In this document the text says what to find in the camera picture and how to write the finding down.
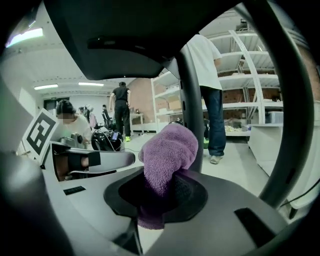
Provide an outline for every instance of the black t-shirt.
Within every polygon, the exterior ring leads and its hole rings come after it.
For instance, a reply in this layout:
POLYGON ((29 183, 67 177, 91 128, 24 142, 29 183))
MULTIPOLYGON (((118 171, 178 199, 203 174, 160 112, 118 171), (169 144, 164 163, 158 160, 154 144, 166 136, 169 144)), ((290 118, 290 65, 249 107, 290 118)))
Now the black t-shirt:
POLYGON ((128 91, 127 87, 118 87, 113 90, 113 94, 115 95, 115 101, 123 100, 128 102, 128 91))

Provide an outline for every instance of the purple cloth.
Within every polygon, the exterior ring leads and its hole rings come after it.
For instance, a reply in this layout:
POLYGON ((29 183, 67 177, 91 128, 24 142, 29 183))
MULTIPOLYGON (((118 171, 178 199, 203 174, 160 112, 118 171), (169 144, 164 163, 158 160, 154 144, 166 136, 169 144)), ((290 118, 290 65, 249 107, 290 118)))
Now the purple cloth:
POLYGON ((144 163, 145 201, 139 210, 138 225, 147 229, 163 229, 162 214, 170 195, 173 173, 188 169, 198 151, 194 134, 180 124, 168 124, 145 143, 138 154, 144 163))

